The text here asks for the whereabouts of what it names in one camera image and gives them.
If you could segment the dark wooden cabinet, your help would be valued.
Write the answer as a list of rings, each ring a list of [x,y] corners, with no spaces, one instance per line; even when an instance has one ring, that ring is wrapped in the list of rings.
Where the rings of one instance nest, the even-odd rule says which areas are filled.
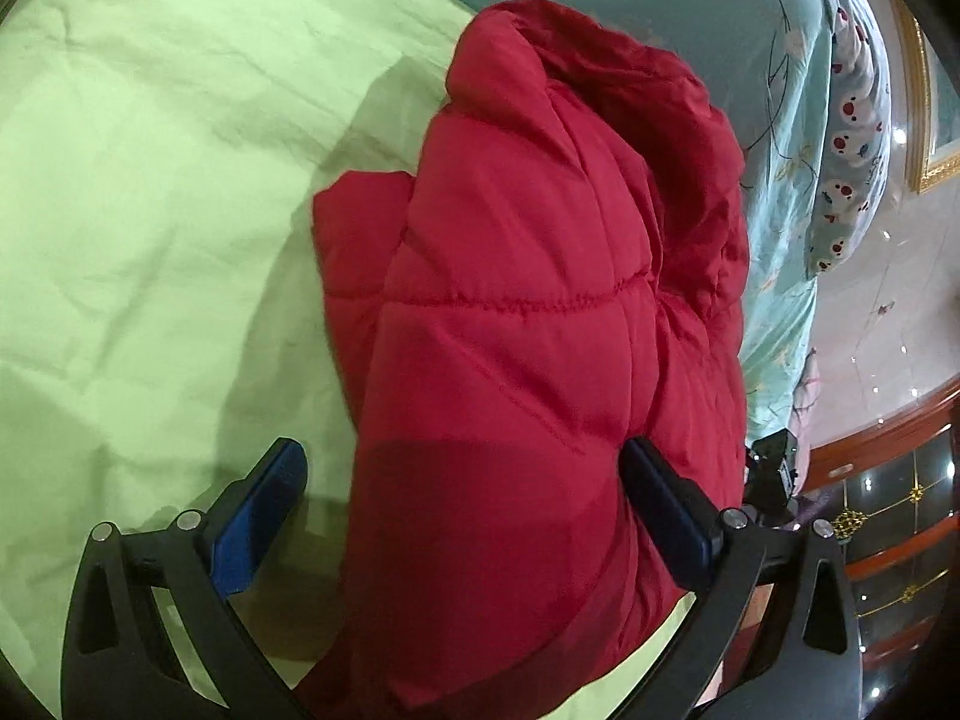
[[[958,548],[958,382],[812,452],[804,494],[854,593],[861,715],[903,681],[949,596]]]

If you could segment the pink plaid cloth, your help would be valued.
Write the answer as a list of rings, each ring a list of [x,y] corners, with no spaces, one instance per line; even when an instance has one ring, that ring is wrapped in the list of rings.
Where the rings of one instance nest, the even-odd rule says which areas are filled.
[[[812,422],[814,422],[814,411],[820,392],[822,392],[822,374],[818,366],[817,350],[812,348],[805,356],[804,369],[794,388],[793,406],[791,406],[788,422],[788,429],[796,438],[797,444],[796,455],[794,455],[796,467],[794,491],[796,493],[800,493],[804,488],[809,466],[811,466]]]

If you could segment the teal floral quilt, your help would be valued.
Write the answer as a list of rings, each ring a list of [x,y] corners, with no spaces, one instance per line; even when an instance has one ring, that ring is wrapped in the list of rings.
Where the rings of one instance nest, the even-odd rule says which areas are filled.
[[[459,0],[474,10],[500,0]],[[827,132],[825,0],[556,0],[677,54],[724,110],[745,156],[750,265],[740,348],[747,437],[786,426],[811,343],[804,266]]]

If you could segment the red puffer jacket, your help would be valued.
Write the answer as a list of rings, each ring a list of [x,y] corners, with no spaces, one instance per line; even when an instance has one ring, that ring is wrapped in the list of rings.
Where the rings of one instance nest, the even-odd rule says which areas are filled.
[[[631,510],[646,437],[742,493],[742,151],[674,54],[550,0],[480,11],[413,172],[314,200],[358,433],[320,718],[537,718],[680,593]]]

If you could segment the gold picture frame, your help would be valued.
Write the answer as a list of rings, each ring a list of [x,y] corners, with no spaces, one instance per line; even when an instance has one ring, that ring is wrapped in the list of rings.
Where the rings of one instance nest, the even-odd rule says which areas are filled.
[[[907,85],[907,171],[914,193],[958,176],[958,93],[905,0],[890,0]]]

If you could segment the lime green bed sheet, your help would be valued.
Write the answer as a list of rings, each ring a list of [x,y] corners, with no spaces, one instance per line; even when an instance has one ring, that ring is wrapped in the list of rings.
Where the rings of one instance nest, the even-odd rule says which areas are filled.
[[[205,507],[279,437],[308,492],[239,614],[288,681],[340,626],[355,433],[311,202],[413,169],[454,0],[18,0],[2,25],[2,649],[60,702],[89,530]]]

